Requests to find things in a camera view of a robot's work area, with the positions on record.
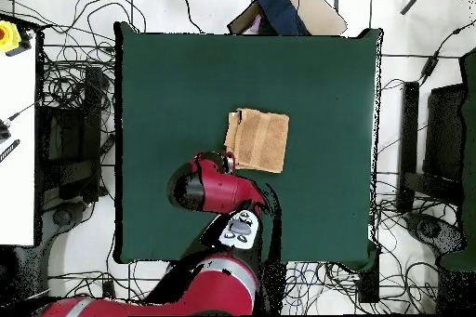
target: white floor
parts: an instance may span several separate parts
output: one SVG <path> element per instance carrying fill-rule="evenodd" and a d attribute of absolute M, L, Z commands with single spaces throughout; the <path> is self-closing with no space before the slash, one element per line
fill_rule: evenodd
<path fill-rule="evenodd" d="M 167 33 L 196 33 L 196 28 L 191 25 L 187 15 L 187 7 L 184 0 L 101 0 L 100 2 L 87 5 L 93 0 L 81 0 L 77 6 L 79 14 L 83 9 L 84 16 L 74 25 L 77 29 L 90 30 L 101 36 L 94 41 L 91 34 L 78 30 L 71 30 L 67 43 L 71 45 L 93 46 L 100 42 L 113 44 L 112 24 L 117 20 L 133 22 L 142 32 L 167 32 Z M 133 1 L 136 8 L 127 1 Z M 471 6 L 474 0 L 419 0 L 405 15 L 400 11 L 409 0 L 338 0 L 338 12 L 348 23 L 346 36 L 356 36 L 364 28 L 381 28 L 384 31 L 383 58 L 381 64 L 381 84 L 384 86 L 391 79 L 403 79 L 416 81 L 420 77 L 421 69 L 426 61 L 425 56 L 432 55 L 443 39 L 457 27 L 466 25 L 474 19 Z M 39 17 L 41 14 L 48 21 L 59 25 L 71 25 L 74 15 L 74 7 L 77 0 L 15 0 L 15 7 L 8 0 L 0 0 L 0 10 L 11 12 L 13 9 L 17 16 L 28 19 L 25 15 Z M 240 14 L 250 3 L 250 0 L 189 0 L 193 21 L 206 33 L 227 33 L 226 25 Z M 331 5 L 335 0 L 327 0 Z M 92 13 L 101 5 L 111 4 Z M 142 11 L 144 20 L 137 10 Z M 57 35 L 52 30 L 46 30 L 45 44 L 60 45 L 65 43 L 64 35 Z M 426 124 L 427 98 L 434 87 L 447 86 L 461 82 L 457 57 L 462 56 L 476 46 L 476 28 L 471 27 L 459 35 L 452 36 L 441 50 L 441 59 L 436 70 L 420 90 L 419 123 Z M 78 51 L 79 57 L 84 58 L 83 52 Z M 60 51 L 58 46 L 47 46 L 46 53 L 50 58 L 55 58 Z M 65 51 L 67 59 L 74 59 L 73 49 Z M 380 111 L 379 149 L 395 141 L 399 137 L 401 88 L 399 86 L 382 91 L 382 105 Z M 418 134 L 418 169 L 421 169 L 424 154 L 425 130 Z M 381 172 L 395 172 L 397 170 L 398 143 L 389 147 L 379 155 L 377 170 Z M 113 164 L 114 150 L 107 157 L 104 164 Z M 113 168 L 104 167 L 102 175 L 105 184 L 114 197 L 114 174 Z M 381 175 L 379 180 L 396 184 L 396 176 Z M 385 184 L 379 184 L 381 193 L 392 192 L 393 188 Z M 447 216 L 448 221 L 454 221 L 454 216 Z M 106 258 L 112 245 L 112 233 L 114 228 L 113 202 L 110 197 L 103 197 L 96 204 L 92 218 L 75 228 L 73 231 L 63 234 L 53 246 L 50 258 L 49 274 L 51 276 L 75 273 L 64 278 L 51 279 L 51 294 L 56 296 L 65 295 L 74 289 L 84 277 L 94 278 L 101 271 L 106 271 Z M 407 266 L 417 261 L 434 262 L 430 250 L 423 244 L 413 240 L 404 229 L 394 226 L 391 230 L 380 230 L 379 240 L 400 260 L 403 265 L 403 273 Z M 137 291 L 137 286 L 143 292 L 151 290 L 156 280 L 160 279 L 165 271 L 164 262 L 142 261 L 128 265 L 118 265 L 111 258 L 109 260 L 110 273 L 119 280 L 124 280 L 127 287 L 128 279 L 134 269 L 136 280 L 130 282 L 131 288 Z M 309 270 L 312 266 L 299 264 L 298 270 Z M 383 277 L 389 277 L 399 273 L 396 259 L 385 254 L 380 257 L 380 271 Z M 425 266 L 412 268 L 409 277 L 416 285 L 437 285 L 437 276 Z M 297 278 L 299 283 L 315 283 L 312 280 L 312 272 L 306 272 L 307 280 L 302 276 Z M 380 288 L 381 296 L 398 295 L 402 293 L 403 281 L 401 277 L 393 277 L 391 280 L 382 281 Z M 285 302 L 284 314 L 300 314 L 308 308 L 309 314 L 343 314 L 354 313 L 355 309 L 350 299 L 322 285 L 311 285 L 310 288 L 301 286 L 301 299 L 289 298 Z M 100 285 L 93 283 L 92 290 L 95 295 L 101 295 Z M 77 293 L 86 293 L 87 289 L 79 289 Z M 130 294 L 123 287 L 116 285 L 116 292 L 120 297 L 128 297 Z M 432 312 L 434 303 L 422 299 L 420 309 Z M 378 312 L 391 310 L 404 312 L 407 302 L 384 301 L 385 305 L 376 306 Z M 366 311 L 374 312 L 368 305 L 363 305 Z M 410 307 L 409 313 L 417 313 L 417 309 Z"/>

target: black device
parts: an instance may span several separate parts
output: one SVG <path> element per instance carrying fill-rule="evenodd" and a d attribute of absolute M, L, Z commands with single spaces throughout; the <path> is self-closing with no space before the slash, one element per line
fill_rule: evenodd
<path fill-rule="evenodd" d="M 102 296 L 106 298 L 115 298 L 114 281 L 105 280 L 102 282 Z"/>
<path fill-rule="evenodd" d="M 0 306 L 46 295 L 49 253 L 54 240 L 83 222 L 85 210 L 84 203 L 62 204 L 52 216 L 43 216 L 38 246 L 0 246 Z"/>
<path fill-rule="evenodd" d="M 377 255 L 372 270 L 359 273 L 355 283 L 360 303 L 378 303 L 380 301 L 380 262 Z"/>
<path fill-rule="evenodd" d="M 460 179 L 464 129 L 459 114 L 465 97 L 463 84 L 431 90 L 423 172 L 454 181 Z"/>
<path fill-rule="evenodd" d="M 10 131 L 8 131 L 8 125 L 0 120 L 0 144 L 5 142 L 11 137 Z"/>
<path fill-rule="evenodd" d="M 462 248 L 463 236 L 459 230 L 440 218 L 424 213 L 408 213 L 403 219 L 410 235 L 427 244 L 436 258 Z"/>
<path fill-rule="evenodd" d="M 99 68 L 86 69 L 83 106 L 39 109 L 44 191 L 59 188 L 59 198 L 82 196 L 87 204 L 99 199 L 102 90 L 109 82 Z"/>
<path fill-rule="evenodd" d="M 9 154 L 11 154 L 17 146 L 20 145 L 20 140 L 14 140 L 4 151 L 0 153 L 0 163 L 4 161 Z"/>
<path fill-rule="evenodd" d="M 115 145 L 115 135 L 114 134 L 109 134 L 108 138 L 106 141 L 102 144 L 100 147 L 100 155 L 104 155 L 109 153 L 109 151 L 112 149 L 112 146 Z"/>
<path fill-rule="evenodd" d="M 20 38 L 21 38 L 21 41 L 19 43 L 19 47 L 17 47 L 16 49 L 8 51 L 5 54 L 7 57 L 17 56 L 20 53 L 32 48 L 32 44 L 30 42 L 30 40 L 32 39 L 32 35 L 30 34 L 30 31 L 27 31 L 27 30 L 24 30 L 24 29 L 20 28 L 19 29 L 19 34 L 20 34 Z"/>

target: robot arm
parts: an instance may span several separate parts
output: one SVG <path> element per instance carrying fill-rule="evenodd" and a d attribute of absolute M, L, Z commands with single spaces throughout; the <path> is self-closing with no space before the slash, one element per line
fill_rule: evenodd
<path fill-rule="evenodd" d="M 231 155 L 199 153 L 172 176 L 172 205 L 218 213 L 141 306 L 107 299 L 64 298 L 43 316 L 251 315 L 260 299 L 261 211 L 255 184 L 231 175 Z"/>

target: cloth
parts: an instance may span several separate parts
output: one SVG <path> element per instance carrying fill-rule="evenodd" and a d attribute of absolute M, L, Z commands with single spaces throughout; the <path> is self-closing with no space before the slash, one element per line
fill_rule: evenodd
<path fill-rule="evenodd" d="M 257 0 L 271 27 L 279 35 L 307 35 L 306 26 L 290 0 Z"/>
<path fill-rule="evenodd" d="M 278 35 L 276 30 L 274 30 L 270 25 L 270 22 L 268 21 L 266 16 L 261 17 L 261 21 L 259 22 L 258 35 Z"/>
<path fill-rule="evenodd" d="M 256 35 L 259 31 L 259 24 L 261 22 L 261 16 L 257 15 L 253 20 L 253 24 L 251 24 L 250 28 L 243 32 L 244 35 Z"/>
<path fill-rule="evenodd" d="M 225 138 L 227 152 L 236 159 L 236 169 L 257 169 L 279 174 L 283 171 L 289 117 L 239 109 L 228 115 Z"/>

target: wire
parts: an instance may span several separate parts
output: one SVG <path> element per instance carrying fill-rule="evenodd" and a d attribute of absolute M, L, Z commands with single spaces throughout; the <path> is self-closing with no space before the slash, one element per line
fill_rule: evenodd
<path fill-rule="evenodd" d="M 93 284 L 95 282 L 97 282 L 98 280 L 102 280 L 104 277 L 107 277 L 109 279 L 111 279 L 112 281 L 114 281 L 115 284 L 119 285 L 120 287 L 126 289 L 126 290 L 130 290 L 134 293 L 134 296 L 138 297 L 139 294 L 133 290 L 132 288 L 129 288 L 125 285 L 123 285 L 120 281 L 118 281 L 111 273 L 109 272 L 100 272 L 98 271 L 97 273 L 99 273 L 99 276 L 97 276 L 96 278 L 83 278 L 80 283 L 75 287 L 73 288 L 72 290 L 70 290 L 65 297 L 68 297 L 71 293 L 74 293 L 75 296 L 77 296 L 77 291 L 82 289 L 82 288 L 87 288 L 88 292 L 89 292 L 89 295 L 92 296 L 92 297 L 95 297 L 93 294 L 92 294 L 92 291 L 90 290 L 90 284 Z"/>
<path fill-rule="evenodd" d="M 115 230 L 114 234 L 112 235 L 111 247 L 109 249 L 108 256 L 106 257 L 106 271 L 109 273 L 109 257 L 111 256 L 112 249 L 114 248 L 114 239 L 115 239 Z"/>
<path fill-rule="evenodd" d="M 421 70 L 421 76 L 423 77 L 423 81 L 420 86 L 423 86 L 427 79 L 431 76 L 433 71 L 436 68 L 436 65 L 438 64 L 438 57 L 440 56 L 440 51 L 443 47 L 443 45 L 450 39 L 453 35 L 457 35 L 461 33 L 463 30 L 467 29 L 468 27 L 474 25 L 476 23 L 476 19 L 468 23 L 467 25 L 457 28 L 453 30 L 446 38 L 443 39 L 443 41 L 440 43 L 440 46 L 438 46 L 438 49 L 435 50 L 433 55 L 427 59 L 427 62 L 423 66 L 423 69 Z"/>
<path fill-rule="evenodd" d="M 38 294 L 34 294 L 34 295 L 32 295 L 31 297 L 26 298 L 25 300 L 40 297 L 40 296 L 42 296 L 43 294 L 49 293 L 50 291 L 51 291 L 51 288 L 47 288 L 46 290 L 43 290 L 42 292 L 40 292 L 40 293 L 38 293 Z"/>
<path fill-rule="evenodd" d="M 189 15 L 189 21 L 191 24 L 195 26 L 195 28 L 198 30 L 199 33 L 204 33 L 203 30 L 197 26 L 197 24 L 192 20 L 191 14 L 190 14 L 190 4 L 189 0 L 185 0 L 185 4 L 187 5 L 187 13 Z"/>
<path fill-rule="evenodd" d="M 297 28 L 297 35 L 301 35 L 299 31 L 299 22 L 298 22 L 298 12 L 299 12 L 299 7 L 301 4 L 301 0 L 297 0 L 297 8 L 296 8 L 296 28 Z"/>
<path fill-rule="evenodd" d="M 89 221 L 93 217 L 95 207 L 96 207 L 96 203 L 93 203 L 93 208 L 91 209 L 91 214 L 89 215 L 89 218 L 87 218 L 86 220 L 81 221 L 80 224 L 86 223 L 87 221 Z"/>
<path fill-rule="evenodd" d="M 76 19 L 76 12 L 78 9 L 78 4 L 81 0 L 76 1 L 76 5 L 74 6 L 74 15 L 73 15 L 73 21 Z M 66 42 L 68 42 L 68 34 L 64 35 L 64 45 L 66 46 Z M 56 61 L 58 61 L 58 58 L 60 57 L 61 52 L 64 51 L 64 48 L 58 52 L 58 55 L 56 57 Z"/>
<path fill-rule="evenodd" d="M 436 267 L 430 265 L 428 262 L 424 262 L 424 261 L 419 261 L 419 262 L 415 262 L 413 263 L 412 265 L 410 265 L 407 270 L 406 270 L 406 273 L 405 273 L 405 276 L 404 276 L 404 285 L 405 287 L 407 288 L 408 290 L 408 296 L 410 298 L 410 302 L 412 303 L 412 305 L 414 306 L 414 308 L 416 309 L 416 311 L 420 314 L 424 314 L 425 311 L 422 311 L 420 310 L 420 308 L 417 306 L 417 304 L 415 303 L 415 299 L 414 297 L 411 295 L 410 293 L 410 288 L 408 286 L 408 274 L 410 273 L 410 270 L 412 270 L 412 268 L 414 268 L 415 266 L 417 265 L 425 265 L 426 267 L 429 267 L 431 269 L 433 269 L 434 271 L 436 271 L 438 273 L 438 270 L 436 269 Z"/>
<path fill-rule="evenodd" d="M 23 108 L 21 111 L 12 114 L 10 117 L 8 117 L 9 122 L 13 122 L 17 117 L 19 117 L 22 113 L 24 113 L 27 109 L 32 108 L 33 105 L 39 103 L 40 101 L 34 102 L 33 104 L 28 105 L 26 108 Z"/>
<path fill-rule="evenodd" d="M 136 268 L 138 267 L 138 263 L 139 263 L 138 261 L 135 262 L 134 270 L 132 271 L 132 278 L 134 279 L 134 283 L 136 284 L 136 287 L 137 287 L 137 288 L 139 289 L 139 291 L 140 291 L 141 297 L 139 297 L 139 298 L 140 298 L 140 299 L 144 299 L 146 293 L 144 293 L 144 292 L 142 291 L 142 289 L 139 287 L 138 281 L 137 281 L 137 279 L 136 279 Z"/>
<path fill-rule="evenodd" d="M 104 187 L 104 189 L 106 189 L 106 192 L 108 193 L 109 197 L 112 199 L 113 202 L 115 202 L 114 197 L 111 196 L 111 193 L 109 192 L 108 188 L 106 187 L 106 184 L 104 183 L 102 175 L 100 176 L 100 181 L 102 182 L 102 186 Z"/>
<path fill-rule="evenodd" d="M 424 126 L 420 127 L 416 132 L 421 131 L 422 129 L 425 129 L 427 127 L 428 127 L 428 125 L 424 125 Z M 398 138 L 397 140 L 394 140 L 392 143 L 388 144 L 387 146 L 384 146 L 382 149 L 380 149 L 378 151 L 377 156 L 379 154 L 381 154 L 383 151 L 385 151 L 386 149 L 388 149 L 391 145 L 394 145 L 395 143 L 400 142 L 401 139 L 402 138 Z"/>

